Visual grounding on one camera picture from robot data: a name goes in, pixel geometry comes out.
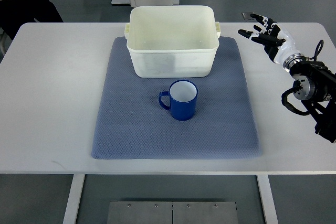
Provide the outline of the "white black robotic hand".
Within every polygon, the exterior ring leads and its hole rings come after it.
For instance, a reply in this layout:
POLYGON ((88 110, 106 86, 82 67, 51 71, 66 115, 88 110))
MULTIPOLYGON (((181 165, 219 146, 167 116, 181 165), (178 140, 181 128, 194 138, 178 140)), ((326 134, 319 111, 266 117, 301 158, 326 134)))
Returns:
POLYGON ((263 45, 264 51, 273 63, 284 63, 292 55, 301 55, 296 49, 295 41, 284 26, 269 17, 250 14, 251 18, 260 23, 254 25, 255 31, 239 29, 238 33, 258 44, 263 45))

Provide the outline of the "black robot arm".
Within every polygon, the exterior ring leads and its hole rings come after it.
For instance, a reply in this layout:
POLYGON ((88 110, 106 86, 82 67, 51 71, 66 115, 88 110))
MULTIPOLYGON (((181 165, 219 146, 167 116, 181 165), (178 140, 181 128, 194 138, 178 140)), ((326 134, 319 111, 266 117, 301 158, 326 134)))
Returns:
POLYGON ((317 60, 323 45, 324 41, 319 41, 312 58, 294 54, 284 61, 294 82, 281 95, 281 103, 292 113, 311 115, 316 121, 315 133, 335 143, 335 73, 317 60))

